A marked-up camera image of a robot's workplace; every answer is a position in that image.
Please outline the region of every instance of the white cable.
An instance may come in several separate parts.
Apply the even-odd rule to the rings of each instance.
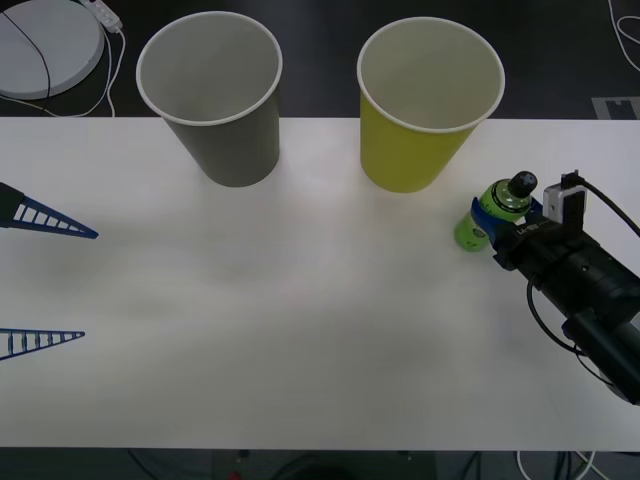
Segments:
[[[57,117],[57,118],[77,118],[77,117],[84,117],[85,115],[89,115],[96,108],[98,108],[98,105],[100,105],[100,103],[104,99],[104,96],[107,94],[107,90],[109,89],[109,85],[111,84],[111,42],[109,41],[109,36],[107,35],[107,32],[104,30],[104,28],[102,28],[102,34],[104,35],[104,39],[107,41],[107,53],[109,54],[109,67],[107,70],[107,83],[104,87],[104,91],[102,92],[102,95],[100,96],[100,99],[89,110],[87,110],[84,113],[79,113],[77,115],[57,115],[51,112],[50,110],[46,110],[46,109],[44,110],[45,113],[51,115],[52,117]],[[34,105],[33,103],[18,100],[17,98],[5,97],[4,95],[0,95],[0,98],[2,98],[3,100],[7,100],[8,102],[19,103],[20,105],[25,105],[27,107],[37,108],[38,110],[42,110],[42,107]],[[113,106],[111,107],[111,116],[112,117],[114,116]]]
[[[625,19],[640,20],[640,17],[632,17],[632,16],[621,17],[616,22],[615,16],[613,15],[613,5],[611,4],[611,0],[608,0],[608,1],[609,1],[609,13],[611,14],[611,24],[613,25],[613,31],[616,34],[616,38],[618,39],[618,43],[620,44],[620,48],[622,49],[622,53],[624,54],[624,58],[627,59],[627,62],[629,62],[629,64],[633,68],[635,68],[638,72],[640,72],[640,67],[638,67],[635,63],[633,63],[633,61],[629,58],[629,55],[627,55],[627,51],[624,49],[624,44],[622,43],[622,39],[620,38],[620,34],[622,34],[622,35],[625,36],[625,38],[628,38],[632,42],[635,42],[635,43],[640,45],[640,41],[638,39],[633,38],[631,35],[629,35],[627,32],[622,30],[622,28],[620,27],[620,22],[622,20],[625,20]]]
[[[524,467],[522,466],[522,459],[520,458],[520,450],[516,452],[516,461],[518,462],[518,468],[520,469],[520,473],[524,477],[525,480],[531,480],[531,477],[527,475],[527,472],[524,471]]]
[[[593,466],[593,459],[596,456],[596,452],[593,451],[589,454],[589,458],[584,458],[581,454],[579,454],[581,458],[583,458],[587,463],[584,466],[584,468],[582,469],[582,471],[577,474],[575,477],[573,477],[573,480],[582,480],[582,478],[589,473],[589,470],[591,470],[591,467]]]
[[[38,110],[42,110],[42,107],[39,107],[39,106],[34,105],[32,103],[29,103],[29,102],[24,102],[22,100],[18,100],[17,98],[5,97],[4,95],[0,95],[0,98],[2,100],[6,100],[7,102],[19,103],[20,105],[26,105],[27,107],[37,108]],[[47,109],[44,110],[44,113],[48,113],[49,115],[53,115],[53,113],[51,113]]]
[[[113,102],[111,101],[111,87],[113,87],[113,84],[118,77],[118,72],[120,72],[120,64],[122,63],[122,58],[124,57],[124,50],[127,47],[127,40],[124,38],[124,33],[122,33],[122,30],[118,29],[116,30],[116,32],[122,37],[122,50],[120,51],[120,58],[118,58],[118,64],[116,65],[116,70],[113,72],[111,83],[109,83],[109,86],[107,87],[107,101],[109,102],[109,107],[111,107],[112,117],[116,116],[116,109],[113,106]]]
[[[516,462],[518,462],[518,468],[520,469],[520,473],[524,477],[525,480],[531,480],[531,477],[527,475],[527,472],[524,471],[524,467],[522,466],[522,457],[520,451],[516,452]],[[600,475],[604,480],[609,480],[600,470],[593,466],[593,459],[596,456],[596,452],[591,452],[589,454],[589,458],[586,458],[582,453],[576,452],[580,458],[582,458],[586,463],[584,468],[578,473],[572,480],[582,480],[582,478],[589,472],[589,470],[593,470],[598,475]]]
[[[587,460],[587,457],[582,455],[582,453],[576,452],[576,455],[578,455],[585,462],[589,462],[589,460]],[[607,477],[604,473],[602,473],[600,470],[598,470],[595,465],[593,465],[593,461],[591,462],[591,470],[596,472],[596,474],[598,474],[600,476],[600,478],[602,478],[603,480],[609,480],[609,477]]]
[[[75,118],[75,117],[84,117],[86,115],[89,115],[96,108],[98,108],[98,105],[102,103],[104,96],[107,94],[107,90],[109,89],[109,82],[111,81],[111,42],[109,41],[109,35],[107,35],[107,32],[104,29],[104,27],[101,26],[101,28],[102,28],[102,34],[104,35],[104,39],[107,41],[107,53],[109,54],[109,66],[107,67],[107,83],[104,86],[104,91],[102,92],[102,95],[100,95],[100,99],[96,102],[96,104],[93,107],[91,107],[89,110],[87,110],[84,113],[79,113],[77,115],[56,115],[55,113],[49,112],[49,114],[52,117],[74,117]]]

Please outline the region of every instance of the white round device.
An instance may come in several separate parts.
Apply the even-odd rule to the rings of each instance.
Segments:
[[[51,76],[49,95],[77,85],[95,68],[104,48],[102,28],[82,5],[69,0],[30,0],[5,13],[35,43]],[[0,14],[0,94],[33,100],[47,96],[42,58]]]

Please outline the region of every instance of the black cable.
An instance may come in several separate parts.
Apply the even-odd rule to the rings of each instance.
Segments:
[[[560,475],[562,475],[562,470],[564,470],[564,462],[566,460],[566,456],[566,452],[558,452],[553,480],[560,480]]]
[[[296,457],[288,463],[285,463],[280,467],[276,473],[273,474],[271,480],[285,480],[291,477],[294,473],[298,473],[303,468],[306,468],[318,460],[317,456],[312,453],[307,453],[301,457]]]
[[[478,453],[478,461],[476,462],[476,480],[482,480],[482,452]]]
[[[533,303],[533,282],[534,282],[534,277],[531,277],[531,279],[529,280],[529,283],[527,283],[527,304],[529,304],[529,310],[531,310],[531,315],[533,315],[534,320],[538,323],[538,325],[540,325],[540,328],[542,329],[542,331],[547,334],[547,337],[553,340],[558,346],[578,356],[583,356],[583,357],[586,356],[577,348],[571,347],[569,344],[564,343],[562,340],[556,337],[555,334],[551,330],[549,330],[549,327],[547,327],[545,323],[542,321],[542,318],[540,318],[540,315],[538,314],[538,310],[536,309],[536,306]]]
[[[138,459],[138,457],[136,457],[131,450],[127,449],[127,453],[131,457],[131,460],[133,460],[135,464],[138,465],[138,468],[140,468],[140,470],[142,470],[147,475],[147,477],[149,477],[151,480],[160,480],[151,472],[151,470],[144,466],[140,459]]]
[[[598,375],[596,372],[594,372],[593,370],[591,370],[591,369],[587,366],[587,364],[586,364],[586,363],[584,363],[584,362],[582,361],[582,359],[581,359],[578,355],[576,355],[576,357],[578,357],[578,361],[580,362],[580,365],[582,365],[582,366],[585,368],[585,370],[586,370],[587,372],[589,372],[591,375],[593,375],[594,377],[596,377],[598,380],[600,380],[600,381],[601,381],[602,383],[604,383],[605,385],[608,385],[609,387],[613,387],[613,386],[614,386],[614,385],[613,385],[613,383],[611,383],[611,382],[609,382],[609,381],[605,380],[605,379],[604,379],[604,378],[602,378],[600,375]]]
[[[584,178],[580,177],[579,182],[588,190],[590,190],[591,192],[593,192],[595,194],[596,197],[598,197],[600,200],[602,200],[602,202],[609,207],[611,210],[613,210],[616,215],[618,215],[623,221],[624,223],[626,223],[629,228],[631,230],[633,230],[633,232],[640,237],[640,227],[638,227],[638,225],[636,225],[634,223],[633,220],[631,220],[631,217],[629,217],[629,215],[627,215],[626,213],[624,213],[622,211],[622,209],[617,206],[613,200],[611,200],[609,197],[607,197],[601,190],[599,190],[597,187],[594,187],[593,185],[591,185],[589,182],[587,182]]]
[[[471,458],[469,459],[467,464],[464,466],[464,470],[462,470],[462,476],[460,477],[460,480],[465,480],[465,478],[467,478],[467,474],[469,473],[469,471],[471,470],[471,467],[473,466],[474,462],[479,456],[480,456],[480,452],[475,452],[473,455],[471,455]]]
[[[42,52],[40,51],[40,49],[38,48],[38,46],[34,43],[33,40],[31,40],[31,38],[29,37],[29,35],[27,35],[26,33],[24,33],[24,30],[22,30],[17,24],[16,22],[14,22],[13,20],[11,20],[11,17],[9,17],[9,15],[6,14],[6,12],[2,12],[2,14],[7,18],[7,20],[9,20],[11,23],[13,23],[13,26],[16,27],[20,33],[22,33],[22,35],[24,35],[24,38],[26,38],[27,40],[29,40],[29,43],[31,43],[31,45],[33,45],[33,48],[36,49],[36,52],[38,52],[38,55],[40,55],[40,58],[42,59],[42,64],[44,65],[44,69],[47,72],[47,96],[45,97],[45,99],[43,100],[42,103],[42,108],[40,109],[40,114],[38,115],[39,117],[42,116],[42,114],[47,110],[47,105],[49,104],[49,98],[51,96],[51,74],[49,73],[49,66],[47,65],[47,61],[44,59],[44,55],[42,54]]]
[[[571,456],[573,452],[567,452],[567,476],[565,480],[571,480],[571,474],[573,473],[573,465],[571,465]]]

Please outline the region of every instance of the floor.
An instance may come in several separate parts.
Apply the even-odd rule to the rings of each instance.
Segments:
[[[616,17],[640,15],[633,0],[612,0]],[[16,0],[0,0],[0,10]],[[118,116],[153,116],[135,86],[137,57],[162,26],[204,10],[249,15],[278,38],[284,54],[281,113],[286,117],[357,117],[355,63],[365,40],[381,26],[408,16],[437,16],[463,23],[483,35],[505,65],[507,89],[496,118],[596,119],[593,98],[607,102],[605,117],[636,118],[629,97],[640,97],[640,73],[624,59],[613,33],[607,0],[107,0],[123,20],[127,51],[113,88]],[[640,38],[640,22],[625,29]],[[120,40],[112,36],[114,54]],[[640,45],[625,40],[640,64]],[[107,56],[81,84],[51,98],[48,108],[72,115],[90,108],[104,88]],[[34,116],[38,111],[0,100],[0,116]],[[95,116],[109,114],[106,102]],[[0,478],[92,480],[216,479],[268,480],[304,452],[251,452],[237,462],[232,451],[0,449]],[[461,479],[469,452],[316,452],[306,461],[348,466],[361,478]],[[529,453],[524,464],[533,479],[552,478],[555,453]],[[578,458],[573,457],[577,468]],[[616,480],[640,478],[640,458],[601,453],[595,464]],[[514,455],[482,454],[482,478],[519,478]],[[466,477],[479,478],[474,468]],[[598,478],[589,473],[585,479]]]
[[[612,0],[616,18],[640,15],[633,0]],[[0,9],[18,0],[0,0]],[[117,114],[152,116],[135,85],[138,55],[167,23],[194,12],[229,10],[262,22],[284,55],[281,107],[285,117],[357,117],[356,60],[366,39],[383,25],[409,16],[436,16],[483,35],[502,58],[507,75],[496,118],[595,119],[592,98],[640,96],[640,73],[624,59],[607,0],[108,0],[127,37],[122,70],[113,87]],[[640,38],[640,22],[624,28]],[[111,35],[115,52],[121,41]],[[640,45],[624,40],[640,64]],[[49,102],[59,115],[88,110],[106,80],[107,55],[81,84]],[[633,110],[613,108],[620,118]],[[37,115],[0,101],[0,116]],[[108,115],[106,102],[96,115]]]
[[[310,465],[340,465],[363,480],[463,480],[470,452],[295,452],[253,451],[238,462],[236,451],[113,449],[2,449],[0,478],[15,480],[287,480]],[[523,466],[532,479],[551,479],[557,463],[552,452],[523,454]],[[640,458],[600,453],[595,465],[612,480],[637,480]],[[572,472],[580,471],[572,458]],[[561,478],[566,478],[566,467]],[[484,452],[481,468],[476,463],[467,480],[522,478],[511,452]],[[599,478],[589,472],[584,480]]]

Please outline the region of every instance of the yellow paper cup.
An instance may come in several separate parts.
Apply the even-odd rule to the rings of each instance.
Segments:
[[[505,78],[498,54],[473,30],[417,17],[367,40],[358,82],[362,168],[386,190],[415,192],[497,108]]]

